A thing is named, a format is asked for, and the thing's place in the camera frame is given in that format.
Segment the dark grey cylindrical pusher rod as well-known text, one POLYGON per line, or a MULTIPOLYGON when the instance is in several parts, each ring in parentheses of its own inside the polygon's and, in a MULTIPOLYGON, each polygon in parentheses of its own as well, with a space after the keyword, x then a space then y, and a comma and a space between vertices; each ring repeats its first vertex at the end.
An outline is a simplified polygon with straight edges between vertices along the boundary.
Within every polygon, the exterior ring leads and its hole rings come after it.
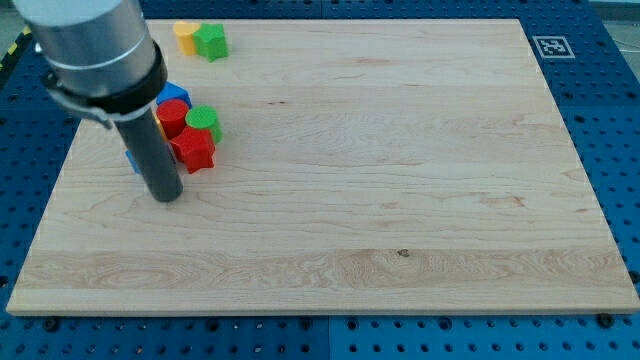
POLYGON ((151 110, 142 109, 114 124, 151 196, 159 202, 176 200, 183 184, 151 110))

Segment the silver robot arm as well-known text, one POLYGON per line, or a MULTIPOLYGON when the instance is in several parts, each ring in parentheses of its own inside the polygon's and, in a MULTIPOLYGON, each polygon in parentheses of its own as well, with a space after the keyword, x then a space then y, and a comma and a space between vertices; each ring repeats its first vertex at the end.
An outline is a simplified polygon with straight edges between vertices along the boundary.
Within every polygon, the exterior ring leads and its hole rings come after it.
POLYGON ((135 0, 15 0, 49 65, 42 81, 71 115, 116 128, 159 202, 183 184, 151 104, 168 72, 135 0))

